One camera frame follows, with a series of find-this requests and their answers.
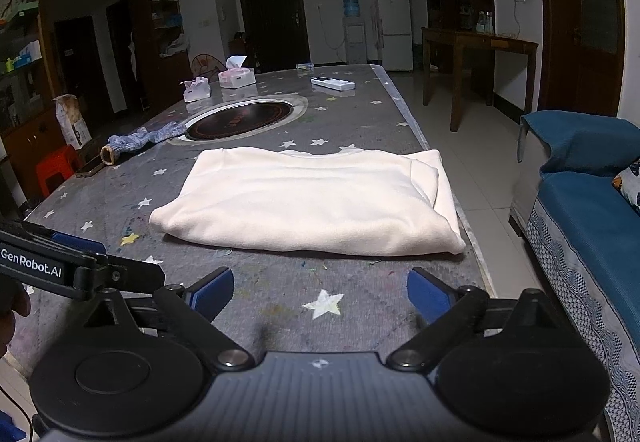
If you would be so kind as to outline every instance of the hand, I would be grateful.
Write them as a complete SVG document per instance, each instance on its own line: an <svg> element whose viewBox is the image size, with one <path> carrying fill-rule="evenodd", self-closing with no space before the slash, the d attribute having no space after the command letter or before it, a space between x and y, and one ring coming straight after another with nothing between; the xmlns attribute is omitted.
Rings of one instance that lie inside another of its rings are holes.
<svg viewBox="0 0 640 442"><path fill-rule="evenodd" d="M16 311L22 317L27 317L31 313L31 299L26 290L22 290L15 295L12 310ZM0 358L6 353L6 345L9 344L15 333L15 316L13 312L9 312L4 316L0 316Z"/></svg>

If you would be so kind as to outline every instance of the wooden desk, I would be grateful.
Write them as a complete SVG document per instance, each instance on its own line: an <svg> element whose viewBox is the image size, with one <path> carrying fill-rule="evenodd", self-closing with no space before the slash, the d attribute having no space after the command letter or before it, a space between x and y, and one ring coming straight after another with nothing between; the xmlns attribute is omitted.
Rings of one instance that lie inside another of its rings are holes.
<svg viewBox="0 0 640 442"><path fill-rule="evenodd" d="M431 43L449 44L453 46L453 102L451 104L452 131L458 131L462 119L462 64L465 48L480 48L482 50L499 50L524 54L527 60L527 89L525 95L524 112L531 113L533 104L533 88L536 81L536 55L538 44L508 37L476 32L462 32L458 30L444 30L441 28L422 28L422 43L424 47L424 91L422 104L431 101ZM493 104L493 93L487 96L487 104Z"/></svg>

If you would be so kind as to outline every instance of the built-in hot pot burner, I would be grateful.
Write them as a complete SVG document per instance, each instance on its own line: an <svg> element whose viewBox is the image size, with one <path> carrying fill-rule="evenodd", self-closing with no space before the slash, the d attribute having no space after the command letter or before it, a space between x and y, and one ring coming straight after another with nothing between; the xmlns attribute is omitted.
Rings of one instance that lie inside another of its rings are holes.
<svg viewBox="0 0 640 442"><path fill-rule="evenodd" d="M306 111L307 106L306 98L298 95L220 104L190 118L185 122L187 133L170 142L187 145L256 135L292 122Z"/></svg>

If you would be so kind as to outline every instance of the table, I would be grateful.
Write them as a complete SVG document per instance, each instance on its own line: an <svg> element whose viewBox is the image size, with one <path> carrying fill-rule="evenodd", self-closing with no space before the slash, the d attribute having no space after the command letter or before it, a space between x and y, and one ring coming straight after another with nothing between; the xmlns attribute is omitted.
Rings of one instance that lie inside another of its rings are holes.
<svg viewBox="0 0 640 442"><path fill-rule="evenodd" d="M527 88L525 94L524 113L531 113L533 105L533 89L536 81L536 56L538 44L530 41L511 39L491 34L462 32L442 28L422 28L424 47L424 88L422 104L431 101L431 43L453 46L453 101L451 103L450 130L458 131L462 119L462 66L465 48L480 50L498 50L527 56ZM493 104L493 93L487 95L487 105Z"/></svg>
<svg viewBox="0 0 640 442"><path fill-rule="evenodd" d="M238 90L211 83L211 97L179 102L146 124L184 121L255 98L302 100L303 113L262 133L215 143L172 139L105 167L91 178L72 177L28 218L50 229L100 241L108 253L161 264L167 283L191 285L219 266L232 269L235 293L214 324L257 358L265 350L340 352L375 350L384 359L415 333L415 310L406 278L422 266L452 287L485 287L476 242L461 218L465 252L404 258L354 257L324 252L254 252L186 243L153 231L149 214L178 196L198 154L205 149L258 147L311 154L344 148L411 154L428 144L409 108L381 66L316 68L312 76L352 80L356 89L316 87L295 70L256 75L257 84ZM282 195L282 204L294 204ZM123 241L124 237L132 238ZM313 320L303 307L324 290L343 294L340 316ZM29 371L50 340L65 329L78 303L36 290L33 313L18 319L10 351Z"/></svg>

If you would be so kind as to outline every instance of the remote control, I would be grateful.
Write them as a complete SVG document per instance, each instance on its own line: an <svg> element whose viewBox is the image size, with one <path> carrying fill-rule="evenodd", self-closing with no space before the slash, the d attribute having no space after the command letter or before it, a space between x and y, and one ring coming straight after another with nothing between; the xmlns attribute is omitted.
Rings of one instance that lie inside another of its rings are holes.
<svg viewBox="0 0 640 442"><path fill-rule="evenodd" d="M338 78L329 78L326 76L318 76L316 78L312 78L311 84L315 84L316 86L324 86L325 88L330 89L337 89L337 91L348 91L350 89L356 88L355 82L340 80Z"/></svg>

